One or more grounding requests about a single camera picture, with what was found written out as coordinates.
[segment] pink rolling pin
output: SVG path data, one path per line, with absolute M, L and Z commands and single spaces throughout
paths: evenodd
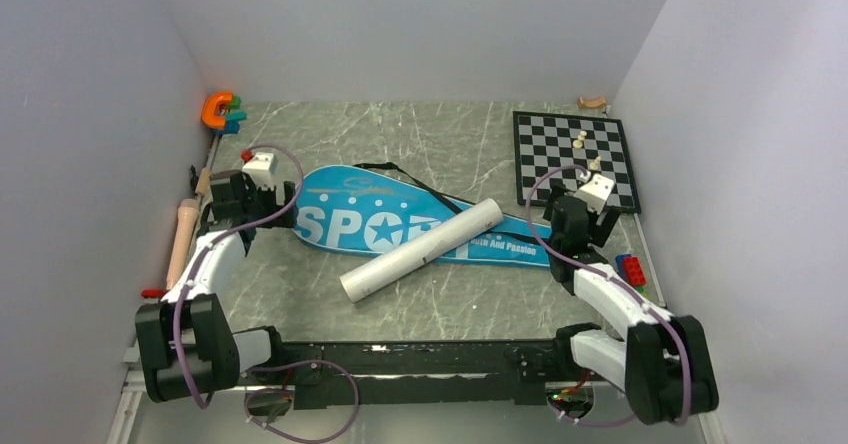
M 191 233 L 197 222 L 198 204 L 194 199 L 183 199 L 177 209 L 177 232 L 174 235 L 174 247 L 171 250 L 171 263 L 165 278 L 166 289 L 170 290 L 185 270 L 188 248 L 191 245 Z

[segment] orange clamp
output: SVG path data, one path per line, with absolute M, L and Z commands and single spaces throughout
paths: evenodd
M 227 125 L 227 119 L 224 117 L 227 107 L 233 102 L 235 96 L 230 91 L 216 92 L 206 99 L 203 105 L 203 112 L 200 114 L 203 123 L 208 127 L 217 131 L 223 131 Z

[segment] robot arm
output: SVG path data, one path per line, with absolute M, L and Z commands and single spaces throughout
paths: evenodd
M 545 212 L 552 228 L 548 244 L 561 254 L 574 256 L 582 266 L 551 256 L 551 272 L 569 293 L 597 309 L 623 340 L 594 324 L 561 328 L 554 339 L 560 365 L 565 371 L 590 369 L 601 375 L 624 392 L 643 423 L 672 421 L 682 412 L 682 363 L 679 349 L 659 318 L 686 347 L 691 413 L 714 410 L 718 390 L 703 327 L 694 317 L 676 317 L 610 282 L 620 278 L 593 246 L 604 245 L 618 218 L 614 209 L 604 212 L 614 183 L 600 174 L 590 175 L 586 181 L 573 195 L 561 187 L 552 191 Z
M 185 379 L 172 348 L 174 308 L 185 286 L 191 290 L 183 304 L 181 327 L 193 331 L 194 345 L 186 348 L 186 358 L 201 393 L 229 389 L 239 375 L 260 364 L 281 363 L 273 345 L 280 337 L 273 327 L 233 334 L 217 295 L 224 291 L 236 266 L 247 255 L 256 231 L 246 230 L 225 237 L 208 252 L 200 250 L 216 238 L 246 222 L 263 218 L 280 209 L 274 184 L 276 157 L 256 153 L 241 171 L 225 171 L 210 178 L 212 202 L 204 209 L 196 241 L 196 251 L 177 284 L 155 304 L 142 306 L 136 313 L 136 336 L 142 357 L 147 393 L 155 402 L 189 395 Z M 294 195 L 294 184 L 284 184 L 285 200 Z M 292 208 L 263 227 L 294 227 L 297 216 Z M 189 269 L 198 259 L 199 271 L 188 283 Z

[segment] white cylinder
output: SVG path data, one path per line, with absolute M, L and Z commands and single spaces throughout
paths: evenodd
M 442 254 L 503 221 L 493 199 L 466 209 L 424 234 L 345 273 L 340 278 L 351 301 L 368 297 Z

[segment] wooden handle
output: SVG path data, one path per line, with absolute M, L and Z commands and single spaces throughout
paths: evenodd
M 209 192 L 209 168 L 204 167 L 200 170 L 197 185 L 194 186 L 194 194 L 196 196 L 205 196 L 207 192 Z
M 166 289 L 170 290 L 185 270 L 188 248 L 191 245 L 191 233 L 197 222 L 198 204 L 194 199 L 184 199 L 177 209 L 177 232 L 174 235 L 174 247 L 171 249 L 171 263 L 165 277 Z

